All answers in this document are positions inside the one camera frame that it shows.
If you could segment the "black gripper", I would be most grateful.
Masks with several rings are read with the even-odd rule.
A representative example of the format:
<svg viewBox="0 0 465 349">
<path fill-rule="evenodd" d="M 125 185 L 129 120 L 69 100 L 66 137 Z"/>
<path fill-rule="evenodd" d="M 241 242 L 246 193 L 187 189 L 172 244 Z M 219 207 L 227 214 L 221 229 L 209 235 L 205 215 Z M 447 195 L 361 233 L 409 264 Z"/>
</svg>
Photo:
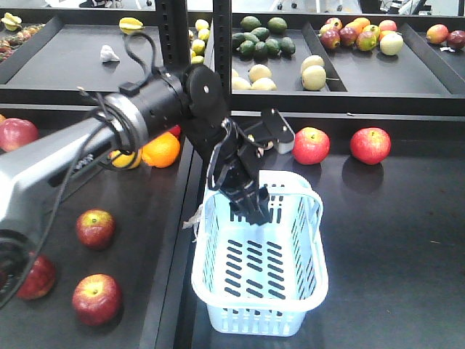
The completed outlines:
<svg viewBox="0 0 465 349">
<path fill-rule="evenodd" d="M 251 225 L 271 221 L 270 194 L 259 184 L 260 148 L 229 118 L 211 125 L 203 138 L 207 188 L 226 196 L 233 214 L 244 217 Z"/>
</svg>

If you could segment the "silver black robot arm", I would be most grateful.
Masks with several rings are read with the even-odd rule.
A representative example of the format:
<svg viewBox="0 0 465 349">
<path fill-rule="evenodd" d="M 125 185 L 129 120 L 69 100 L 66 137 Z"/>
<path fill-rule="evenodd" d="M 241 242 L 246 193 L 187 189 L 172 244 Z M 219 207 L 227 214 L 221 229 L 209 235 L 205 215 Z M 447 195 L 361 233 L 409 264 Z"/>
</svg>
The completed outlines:
<svg viewBox="0 0 465 349">
<path fill-rule="evenodd" d="M 181 74 L 155 69 L 142 83 L 97 97 L 85 119 L 1 156 L 1 303 L 15 295 L 44 245 L 78 162 L 113 150 L 135 151 L 179 125 L 209 163 L 209 187 L 250 224 L 269 220 L 268 195 L 252 160 L 256 144 L 231 120 L 218 74 L 192 65 Z"/>
</svg>

